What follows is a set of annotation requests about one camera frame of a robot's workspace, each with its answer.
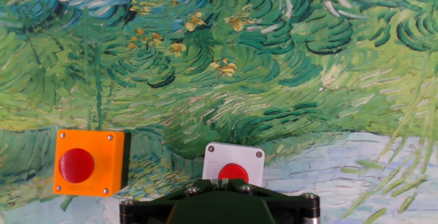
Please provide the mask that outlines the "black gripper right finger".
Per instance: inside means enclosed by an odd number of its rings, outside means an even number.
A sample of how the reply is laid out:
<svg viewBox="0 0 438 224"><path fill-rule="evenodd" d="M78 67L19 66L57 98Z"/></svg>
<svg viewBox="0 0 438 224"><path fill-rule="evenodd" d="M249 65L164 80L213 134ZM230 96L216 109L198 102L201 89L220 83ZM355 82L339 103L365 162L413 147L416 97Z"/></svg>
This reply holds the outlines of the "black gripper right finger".
<svg viewBox="0 0 438 224"><path fill-rule="evenodd" d="M221 179L225 193L220 215L232 223L320 224L320 197L311 192L289 196L246 183Z"/></svg>

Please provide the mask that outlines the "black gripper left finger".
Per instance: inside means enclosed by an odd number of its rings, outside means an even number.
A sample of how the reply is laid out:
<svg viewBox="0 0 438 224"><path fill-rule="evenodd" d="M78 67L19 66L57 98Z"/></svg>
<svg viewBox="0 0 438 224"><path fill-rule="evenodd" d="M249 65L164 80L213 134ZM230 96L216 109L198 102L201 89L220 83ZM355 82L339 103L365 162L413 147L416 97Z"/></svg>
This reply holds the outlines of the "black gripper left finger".
<svg viewBox="0 0 438 224"><path fill-rule="evenodd" d="M119 204L120 224L147 223L152 216L166 222L172 209L184 199L211 192L220 186L219 179L198 179L152 201L124 200Z"/></svg>

